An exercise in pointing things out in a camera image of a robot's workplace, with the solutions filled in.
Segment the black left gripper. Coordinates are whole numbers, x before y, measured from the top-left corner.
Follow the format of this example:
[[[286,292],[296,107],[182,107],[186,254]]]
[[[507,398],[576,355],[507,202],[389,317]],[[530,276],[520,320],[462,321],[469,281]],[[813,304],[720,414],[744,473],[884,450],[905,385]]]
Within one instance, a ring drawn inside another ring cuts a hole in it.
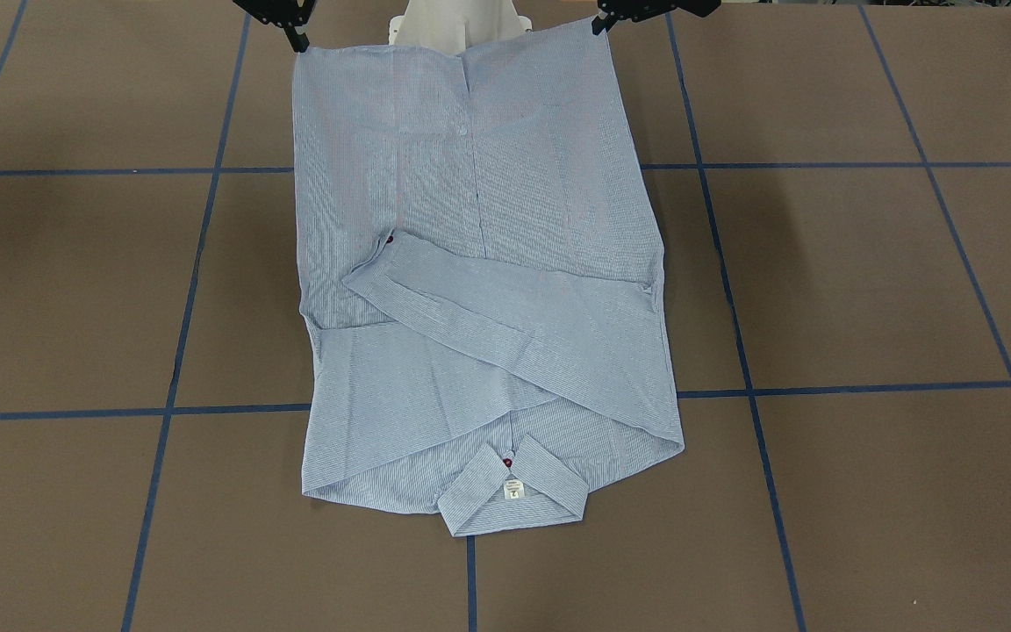
[[[592,32],[595,36],[609,32],[613,23],[633,21],[641,23],[654,17],[665,15],[672,11],[685,11],[699,18],[704,18],[720,8],[722,1],[691,0],[691,1],[598,1],[598,16],[592,20]]]

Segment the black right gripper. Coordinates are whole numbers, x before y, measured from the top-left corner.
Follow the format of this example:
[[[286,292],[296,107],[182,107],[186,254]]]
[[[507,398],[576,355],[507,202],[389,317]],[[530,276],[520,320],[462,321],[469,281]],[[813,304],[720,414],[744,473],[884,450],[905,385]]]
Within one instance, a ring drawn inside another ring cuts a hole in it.
[[[294,53],[308,51],[310,41],[306,36],[306,24],[317,1],[233,0],[233,3],[264,25],[288,29],[288,41]]]

